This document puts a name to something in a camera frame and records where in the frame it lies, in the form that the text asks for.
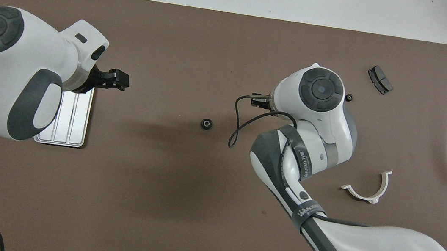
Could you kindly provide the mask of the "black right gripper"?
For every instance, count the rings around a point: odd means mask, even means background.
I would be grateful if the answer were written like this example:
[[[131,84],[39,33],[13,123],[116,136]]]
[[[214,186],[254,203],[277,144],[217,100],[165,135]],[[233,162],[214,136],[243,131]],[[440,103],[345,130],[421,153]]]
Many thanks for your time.
[[[251,98],[251,106],[260,107],[266,110],[271,110],[272,107],[270,105],[270,98],[267,97],[257,97],[252,96]]]

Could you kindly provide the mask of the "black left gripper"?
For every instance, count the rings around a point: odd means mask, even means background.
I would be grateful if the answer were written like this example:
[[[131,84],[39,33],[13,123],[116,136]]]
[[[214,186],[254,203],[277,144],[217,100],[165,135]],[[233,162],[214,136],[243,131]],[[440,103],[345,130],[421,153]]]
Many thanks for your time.
[[[87,93],[92,88],[107,88],[104,74],[109,74],[109,79],[113,81],[108,82],[109,88],[115,88],[125,91],[129,87],[129,75],[119,69],[110,69],[109,72],[99,70],[97,66],[92,67],[87,79],[81,85],[80,93]]]

